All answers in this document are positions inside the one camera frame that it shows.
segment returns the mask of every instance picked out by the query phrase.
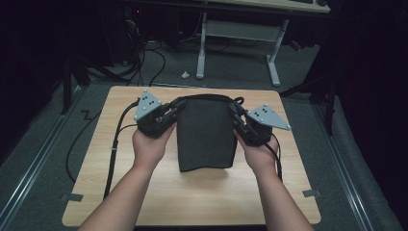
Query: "forearm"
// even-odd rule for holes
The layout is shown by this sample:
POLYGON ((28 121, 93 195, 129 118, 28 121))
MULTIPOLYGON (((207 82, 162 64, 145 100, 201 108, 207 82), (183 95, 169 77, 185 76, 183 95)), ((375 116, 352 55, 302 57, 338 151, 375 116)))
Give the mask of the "forearm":
POLYGON ((132 167, 79 230, 133 230, 152 171, 132 167))
POLYGON ((268 230, 313 230, 273 167, 256 174, 268 230))

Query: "gray mounting plate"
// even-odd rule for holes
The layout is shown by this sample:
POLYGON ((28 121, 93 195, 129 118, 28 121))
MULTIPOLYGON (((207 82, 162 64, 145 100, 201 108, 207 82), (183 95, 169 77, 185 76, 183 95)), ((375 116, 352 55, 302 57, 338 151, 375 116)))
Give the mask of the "gray mounting plate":
POLYGON ((284 130, 291 130, 292 127, 283 118, 276 113, 268 104, 264 104, 252 111, 246 113, 249 117, 258 121, 259 123, 269 126, 277 127, 284 130))
POLYGON ((143 94, 141 95, 138 108, 136 109, 134 120, 138 121, 161 106, 162 101, 156 98, 156 96, 154 96, 148 90, 144 90, 143 94))

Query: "person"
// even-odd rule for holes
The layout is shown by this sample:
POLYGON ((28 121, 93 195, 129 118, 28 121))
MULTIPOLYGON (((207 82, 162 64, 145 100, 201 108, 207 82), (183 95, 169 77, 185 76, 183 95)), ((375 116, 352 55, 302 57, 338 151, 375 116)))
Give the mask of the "person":
MULTIPOLYGON (((131 169, 84 221, 79 228, 80 231, 120 231, 135 228, 150 178, 156 165, 165 155, 166 143, 175 126, 176 124, 171 126, 157 139, 150 139, 139 130, 134 133, 135 161, 131 169)), ((313 230, 278 178, 275 159, 270 151, 264 146, 247 146, 237 133, 235 135, 244 150, 248 165, 256 176, 267 229, 313 230)), ((274 137, 268 144, 277 150, 278 144, 274 137)))

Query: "hand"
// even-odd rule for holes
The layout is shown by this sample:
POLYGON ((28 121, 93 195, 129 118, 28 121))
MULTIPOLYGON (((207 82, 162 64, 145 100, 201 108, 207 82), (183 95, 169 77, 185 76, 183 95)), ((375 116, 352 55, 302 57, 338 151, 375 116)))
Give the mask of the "hand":
MULTIPOLYGON (((254 147, 245 144, 242 137, 234 130, 234 134, 240 142, 243 151, 245 153, 245 159, 248 165, 252 168, 255 175, 263 172, 264 170, 273 170, 276 172, 275 168, 275 158, 273 154, 264 146, 254 147)), ((278 149, 278 142, 274 136, 270 138, 268 142, 269 146, 273 148, 275 152, 278 149)))
POLYGON ((159 138, 148 138, 139 129, 133 134, 135 162, 133 167, 146 167, 153 171, 166 152, 166 144, 176 124, 169 127, 159 138))

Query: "black bag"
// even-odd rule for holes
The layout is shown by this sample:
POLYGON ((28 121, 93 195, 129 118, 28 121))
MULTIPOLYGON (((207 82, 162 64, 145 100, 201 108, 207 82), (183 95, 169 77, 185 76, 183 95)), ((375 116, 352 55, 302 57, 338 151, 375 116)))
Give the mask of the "black bag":
POLYGON ((237 138, 228 106, 234 100, 219 94, 198 94, 178 99, 186 99, 185 107, 177 114, 180 171, 231 167, 237 138))

